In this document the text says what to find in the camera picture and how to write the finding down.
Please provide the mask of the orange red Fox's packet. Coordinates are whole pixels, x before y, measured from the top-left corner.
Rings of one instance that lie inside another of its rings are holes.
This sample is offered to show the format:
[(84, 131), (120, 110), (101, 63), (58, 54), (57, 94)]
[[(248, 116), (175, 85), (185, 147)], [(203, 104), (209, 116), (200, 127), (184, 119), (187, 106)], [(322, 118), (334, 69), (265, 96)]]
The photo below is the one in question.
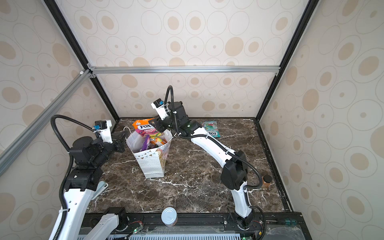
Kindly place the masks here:
[(150, 124), (152, 119), (136, 120), (133, 123), (135, 131), (142, 137), (149, 136), (150, 143), (154, 145), (164, 145), (166, 140), (164, 139), (164, 134), (159, 132)]

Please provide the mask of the purple candy packet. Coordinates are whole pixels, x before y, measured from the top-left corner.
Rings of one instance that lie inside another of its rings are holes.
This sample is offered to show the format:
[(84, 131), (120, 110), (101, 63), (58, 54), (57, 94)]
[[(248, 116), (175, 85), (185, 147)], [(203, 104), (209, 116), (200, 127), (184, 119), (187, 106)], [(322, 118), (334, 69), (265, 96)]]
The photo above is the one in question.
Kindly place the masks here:
[(142, 147), (141, 147), (141, 152), (148, 150), (150, 143), (151, 143), (150, 136), (145, 135), (144, 142), (143, 142)]

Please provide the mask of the white paper bag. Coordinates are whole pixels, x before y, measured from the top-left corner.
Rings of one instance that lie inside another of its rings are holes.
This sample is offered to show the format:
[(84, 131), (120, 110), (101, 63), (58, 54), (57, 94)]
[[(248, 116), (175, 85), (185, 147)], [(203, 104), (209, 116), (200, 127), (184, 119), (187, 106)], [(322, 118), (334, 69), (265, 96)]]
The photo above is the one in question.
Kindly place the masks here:
[(172, 134), (170, 131), (163, 132), (166, 143), (158, 146), (150, 143), (149, 149), (141, 152), (144, 138), (136, 131), (132, 132), (126, 140), (127, 146), (137, 160), (143, 174), (147, 179), (162, 178), (165, 175), (165, 165), (171, 147)]

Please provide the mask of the teal Fox's candy packet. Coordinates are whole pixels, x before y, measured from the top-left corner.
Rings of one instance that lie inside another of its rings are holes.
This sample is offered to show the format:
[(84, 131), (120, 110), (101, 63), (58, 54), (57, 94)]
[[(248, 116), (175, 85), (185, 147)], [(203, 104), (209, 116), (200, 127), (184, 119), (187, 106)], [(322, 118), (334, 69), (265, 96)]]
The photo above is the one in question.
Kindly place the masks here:
[(203, 128), (214, 138), (220, 138), (221, 134), (216, 121), (207, 121), (202, 123)]

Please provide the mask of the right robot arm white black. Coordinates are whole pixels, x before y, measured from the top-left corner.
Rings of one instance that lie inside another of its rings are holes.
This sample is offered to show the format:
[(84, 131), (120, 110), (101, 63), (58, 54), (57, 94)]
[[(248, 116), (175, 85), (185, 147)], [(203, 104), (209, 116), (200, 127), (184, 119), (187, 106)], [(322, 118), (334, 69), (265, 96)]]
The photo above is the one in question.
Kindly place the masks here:
[(248, 197), (248, 190), (260, 189), (263, 179), (257, 169), (247, 161), (246, 154), (234, 151), (219, 142), (196, 120), (187, 115), (182, 102), (174, 100), (172, 86), (168, 86), (165, 100), (152, 103), (157, 118), (150, 125), (161, 133), (168, 130), (176, 137), (189, 140), (213, 157), (222, 167), (221, 182), (231, 191), (235, 204), (233, 221), (241, 230), (250, 228), (254, 209)]

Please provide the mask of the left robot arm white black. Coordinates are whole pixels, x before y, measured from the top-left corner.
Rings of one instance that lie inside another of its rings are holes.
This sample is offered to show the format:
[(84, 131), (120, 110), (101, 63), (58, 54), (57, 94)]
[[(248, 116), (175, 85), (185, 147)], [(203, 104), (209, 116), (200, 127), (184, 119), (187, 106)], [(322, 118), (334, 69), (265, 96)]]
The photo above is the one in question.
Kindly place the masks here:
[[(69, 146), (57, 127), (57, 119), (75, 123), (90, 130), (96, 137), (81, 137)], [(108, 186), (101, 181), (102, 166), (114, 153), (125, 151), (126, 139), (130, 134), (128, 131), (112, 133), (111, 126), (110, 120), (96, 121), (95, 125), (90, 127), (64, 115), (51, 117), (51, 127), (70, 157), (68, 169), (59, 188), (62, 207), (50, 235), (51, 240), (76, 239), (90, 201)]]

